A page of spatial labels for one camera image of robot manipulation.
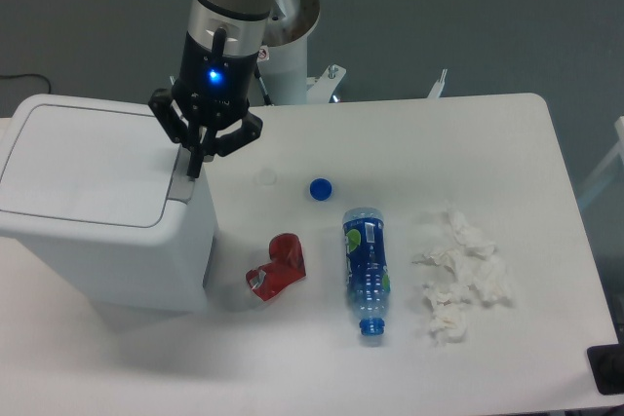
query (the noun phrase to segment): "gray floor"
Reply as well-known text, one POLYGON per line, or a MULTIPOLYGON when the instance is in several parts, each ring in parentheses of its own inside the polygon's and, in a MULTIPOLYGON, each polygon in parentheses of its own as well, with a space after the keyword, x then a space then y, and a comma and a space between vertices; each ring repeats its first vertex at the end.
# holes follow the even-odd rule
MULTIPOLYGON (((533 92, 549 103, 578 184, 624 115, 622 0, 321 0, 309 70, 348 69, 347 100, 533 92)), ((0 73, 55 93, 146 102, 176 74, 190 0, 0 0, 0 73)), ((43 91, 0 82, 0 116, 43 91)), ((624 291, 624 184, 584 214, 605 284, 624 291)))

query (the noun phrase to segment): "blue led light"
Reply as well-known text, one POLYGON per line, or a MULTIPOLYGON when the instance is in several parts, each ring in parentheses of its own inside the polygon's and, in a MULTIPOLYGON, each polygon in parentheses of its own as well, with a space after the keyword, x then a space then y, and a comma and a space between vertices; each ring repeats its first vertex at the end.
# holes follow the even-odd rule
POLYGON ((208 71, 208 80, 213 85, 220 85, 221 83, 223 83, 223 74, 214 69, 211 69, 208 71))

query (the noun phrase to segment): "blue bottle label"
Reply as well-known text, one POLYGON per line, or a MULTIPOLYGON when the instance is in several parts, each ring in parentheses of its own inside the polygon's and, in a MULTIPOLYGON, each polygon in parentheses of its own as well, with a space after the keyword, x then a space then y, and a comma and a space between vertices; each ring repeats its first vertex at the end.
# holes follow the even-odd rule
POLYGON ((347 260, 347 288, 366 281, 366 274, 379 270, 381 284, 390 292, 390 278, 383 245, 383 221, 377 218, 360 218, 344 223, 347 260))

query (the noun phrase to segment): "plastic bottle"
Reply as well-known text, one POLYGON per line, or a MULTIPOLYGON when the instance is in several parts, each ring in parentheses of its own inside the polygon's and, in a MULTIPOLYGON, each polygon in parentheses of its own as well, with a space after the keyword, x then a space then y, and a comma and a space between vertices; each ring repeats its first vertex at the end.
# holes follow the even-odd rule
POLYGON ((390 279, 383 245, 383 216, 354 208, 342 218, 347 258, 347 295, 365 336, 383 333, 390 279))

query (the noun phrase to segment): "black object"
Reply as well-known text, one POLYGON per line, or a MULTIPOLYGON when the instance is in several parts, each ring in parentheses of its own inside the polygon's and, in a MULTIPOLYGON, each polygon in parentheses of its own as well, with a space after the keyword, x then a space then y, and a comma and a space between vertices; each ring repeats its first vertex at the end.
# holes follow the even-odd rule
POLYGON ((204 159, 227 156, 260 137, 262 121, 249 112, 247 90, 257 53, 247 57, 223 55, 227 33, 218 28, 211 50, 186 34, 179 78, 172 89, 159 89, 149 107, 173 143, 190 151, 187 175, 197 178, 204 159), (182 116, 173 108, 177 103, 182 116), (241 121, 240 129, 217 133, 241 121))
POLYGON ((15 80, 18 78, 39 78, 43 80, 44 82, 46 82, 46 84, 48 85, 48 91, 46 93, 48 95, 52 93, 52 83, 50 82, 50 79, 40 73, 19 73, 17 75, 0 75, 0 80, 15 80))
POLYGON ((593 346, 587 358, 601 394, 624 394, 624 345, 593 346))

